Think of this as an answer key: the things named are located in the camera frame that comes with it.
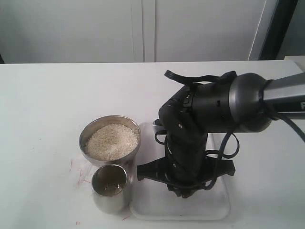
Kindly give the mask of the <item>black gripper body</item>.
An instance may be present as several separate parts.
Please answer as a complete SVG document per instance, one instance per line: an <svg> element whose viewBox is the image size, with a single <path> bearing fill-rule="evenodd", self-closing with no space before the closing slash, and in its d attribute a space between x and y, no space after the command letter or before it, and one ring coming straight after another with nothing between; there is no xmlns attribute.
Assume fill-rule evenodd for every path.
<svg viewBox="0 0 305 229"><path fill-rule="evenodd" d="M207 135L197 144L180 142L167 133L164 142L165 155L152 162L137 166L137 179L150 179L182 189L191 189L205 182L206 190L214 187L217 179L223 175L234 176L235 166L232 158L235 154L224 153L226 144L233 132L225 134L218 150L206 149Z"/></svg>

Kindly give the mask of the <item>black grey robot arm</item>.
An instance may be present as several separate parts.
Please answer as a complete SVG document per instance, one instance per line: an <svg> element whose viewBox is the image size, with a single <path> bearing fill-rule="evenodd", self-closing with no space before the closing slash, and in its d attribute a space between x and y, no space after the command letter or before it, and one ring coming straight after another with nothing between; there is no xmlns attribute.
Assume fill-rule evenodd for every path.
<svg viewBox="0 0 305 229"><path fill-rule="evenodd" d="M186 77L166 71L182 84L165 102L154 124L163 135L165 155L137 166L137 179L167 185L178 197L210 190L218 177L233 176L234 154L225 154L236 133L258 133L273 120L286 122L301 138L295 124L305 117L305 75L267 80L255 73Z"/></svg>

